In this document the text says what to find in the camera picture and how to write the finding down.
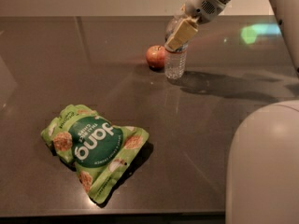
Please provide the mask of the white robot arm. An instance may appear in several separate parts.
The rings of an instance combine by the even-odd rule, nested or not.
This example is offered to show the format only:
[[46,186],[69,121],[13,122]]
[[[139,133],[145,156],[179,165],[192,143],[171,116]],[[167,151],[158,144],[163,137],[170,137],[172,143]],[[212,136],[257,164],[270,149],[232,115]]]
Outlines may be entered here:
[[[187,0],[165,32],[165,75],[182,77],[188,43],[230,0]],[[230,146],[225,224],[299,224],[299,103],[248,115]]]

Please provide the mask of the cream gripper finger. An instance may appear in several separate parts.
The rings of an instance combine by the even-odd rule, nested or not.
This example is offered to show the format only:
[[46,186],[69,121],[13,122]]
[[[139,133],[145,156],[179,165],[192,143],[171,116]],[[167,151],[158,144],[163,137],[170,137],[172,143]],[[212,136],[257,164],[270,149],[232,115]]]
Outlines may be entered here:
[[187,44],[198,32],[195,20],[190,18],[173,18],[165,31],[165,47],[176,51]]

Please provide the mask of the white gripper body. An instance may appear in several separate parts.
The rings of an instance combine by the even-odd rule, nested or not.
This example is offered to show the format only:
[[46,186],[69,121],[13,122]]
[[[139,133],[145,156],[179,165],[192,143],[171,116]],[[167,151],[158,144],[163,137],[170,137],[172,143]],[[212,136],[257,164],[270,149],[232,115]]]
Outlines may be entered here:
[[186,0],[184,13],[198,24],[213,21],[224,9],[221,0]]

